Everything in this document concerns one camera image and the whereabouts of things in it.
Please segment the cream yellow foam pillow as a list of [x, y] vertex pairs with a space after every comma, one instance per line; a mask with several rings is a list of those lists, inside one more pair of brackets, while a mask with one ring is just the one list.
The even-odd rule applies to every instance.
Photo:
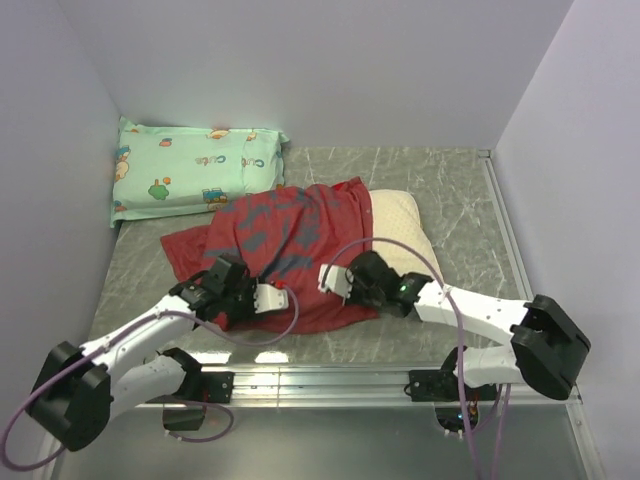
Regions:
[[[442, 277], [431, 241], [423, 230], [418, 205], [414, 197], [399, 190], [369, 192], [373, 216], [373, 236], [399, 241], [428, 260]], [[399, 275], [417, 272], [430, 275], [431, 270], [415, 255], [388, 242], [374, 241], [372, 248]]]

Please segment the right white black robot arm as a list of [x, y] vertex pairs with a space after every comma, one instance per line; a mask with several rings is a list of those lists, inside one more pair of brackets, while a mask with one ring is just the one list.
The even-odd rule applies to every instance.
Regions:
[[489, 384], [526, 384], [537, 393], [566, 400], [591, 349], [578, 325], [551, 297], [505, 300], [440, 285], [418, 272], [398, 274], [375, 251], [358, 255], [348, 267], [333, 267], [327, 287], [355, 304], [398, 317], [411, 312], [423, 322], [459, 327], [493, 341], [467, 347], [443, 364], [444, 394], [460, 400]]

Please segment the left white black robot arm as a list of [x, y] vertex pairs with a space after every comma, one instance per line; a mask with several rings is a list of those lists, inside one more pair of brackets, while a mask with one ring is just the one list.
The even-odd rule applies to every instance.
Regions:
[[115, 331], [81, 346], [58, 344], [37, 377], [27, 414], [75, 452], [110, 420], [149, 400], [226, 401], [225, 393], [211, 392], [190, 354], [162, 347], [222, 313], [254, 312], [256, 285], [243, 260], [223, 254]]

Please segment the red patterned pillowcase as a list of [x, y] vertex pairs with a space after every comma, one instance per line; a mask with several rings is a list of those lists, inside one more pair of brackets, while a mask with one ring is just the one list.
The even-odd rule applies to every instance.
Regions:
[[209, 268], [216, 257], [231, 254], [265, 283], [290, 287], [300, 312], [273, 312], [242, 320], [242, 329], [295, 334], [334, 331], [375, 319], [376, 310], [346, 305], [341, 297], [318, 289], [319, 268], [346, 266], [371, 247], [372, 203], [360, 178], [306, 189], [284, 187], [237, 199], [218, 210], [210, 224], [161, 237], [175, 277], [184, 281]]

